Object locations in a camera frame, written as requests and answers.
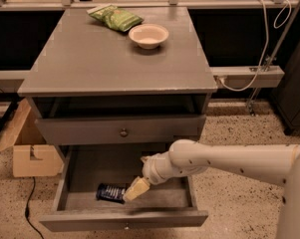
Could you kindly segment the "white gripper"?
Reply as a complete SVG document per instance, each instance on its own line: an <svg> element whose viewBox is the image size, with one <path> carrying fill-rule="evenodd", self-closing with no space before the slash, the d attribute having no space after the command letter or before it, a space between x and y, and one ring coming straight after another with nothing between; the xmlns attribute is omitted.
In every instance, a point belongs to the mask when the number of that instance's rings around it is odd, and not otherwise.
<svg viewBox="0 0 300 239"><path fill-rule="evenodd" d="M137 177L127 189L123 196L124 201L133 201L146 193L150 185L159 185L174 178L175 168L172 165L168 152L154 155L142 156L144 164L142 169L143 177Z"/></svg>

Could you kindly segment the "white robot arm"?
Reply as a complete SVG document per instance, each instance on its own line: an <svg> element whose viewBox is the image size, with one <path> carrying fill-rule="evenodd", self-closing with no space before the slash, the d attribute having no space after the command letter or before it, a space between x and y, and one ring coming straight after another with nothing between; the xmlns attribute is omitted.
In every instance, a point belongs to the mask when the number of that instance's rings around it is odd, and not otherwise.
<svg viewBox="0 0 300 239"><path fill-rule="evenodd" d="M300 239L300 144L206 145L175 141L164 153L143 158L142 175L124 194L132 201L171 178L216 168L284 188L276 239Z"/></svg>

